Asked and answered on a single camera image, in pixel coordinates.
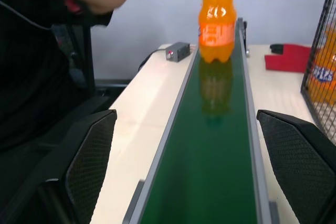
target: green conveyor belt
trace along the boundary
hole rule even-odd
[[[142,224],[257,223],[244,70],[196,56]]]

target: white table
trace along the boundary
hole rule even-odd
[[[249,46],[248,66],[256,111],[273,110],[312,121],[300,94],[303,75],[266,71],[264,55],[270,53],[268,47]],[[164,52],[153,54],[112,105],[118,119],[92,224],[122,223],[139,180],[147,176],[190,59],[174,63],[165,60]],[[278,203],[281,224],[297,224],[273,174],[260,126],[258,130],[269,198]]]

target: orange soda bottle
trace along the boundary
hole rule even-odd
[[[205,62],[229,60],[235,47],[236,20],[233,0],[203,0],[198,46]]]
[[[334,24],[325,30],[327,39],[316,55],[308,92],[313,102],[326,102],[331,106],[336,102],[336,31]]]

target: metal grid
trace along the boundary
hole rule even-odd
[[[336,1],[325,0],[301,93],[316,125],[336,145]]]

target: bottle label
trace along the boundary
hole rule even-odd
[[[333,80],[334,72],[328,68],[321,68],[315,66],[313,70],[313,76],[318,79],[320,82],[330,82]]]
[[[200,24],[199,43],[204,46],[218,47],[235,41],[235,23]]]

